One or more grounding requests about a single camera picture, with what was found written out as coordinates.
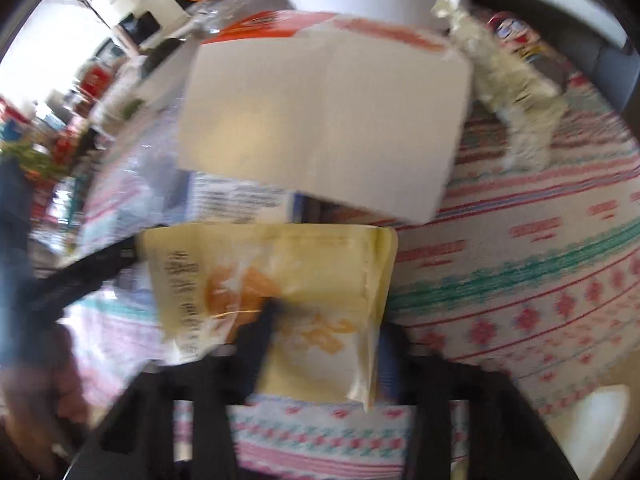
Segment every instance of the cardboard box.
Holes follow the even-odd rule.
[[[470,75],[427,31],[262,12],[200,47],[179,163],[425,223],[458,146]]]

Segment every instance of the tablecloth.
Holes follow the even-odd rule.
[[[570,111],[545,170],[505,169],[506,131],[476,103],[434,221],[412,226],[341,206],[324,216],[395,227],[399,251],[387,304],[394,318],[447,358],[491,358],[543,414],[587,395],[640,342],[638,144],[589,81],[567,68]],[[180,221],[182,202],[171,208],[155,189],[165,181],[150,185],[135,169],[149,157],[165,173],[175,171],[178,110],[179,101],[143,110],[118,138],[88,202],[88,229],[97,231],[87,239],[113,234],[114,222],[137,229],[167,213]],[[181,193],[174,184],[173,197]],[[107,286],[73,306],[69,322],[92,404],[107,405],[144,360],[164,356],[148,296]],[[465,417],[462,404],[453,409],[458,458],[466,453]],[[188,405],[183,410],[177,434],[186,438]],[[255,396],[230,416],[246,467],[287,478],[376,478],[401,471],[411,409],[364,413],[353,404]]]

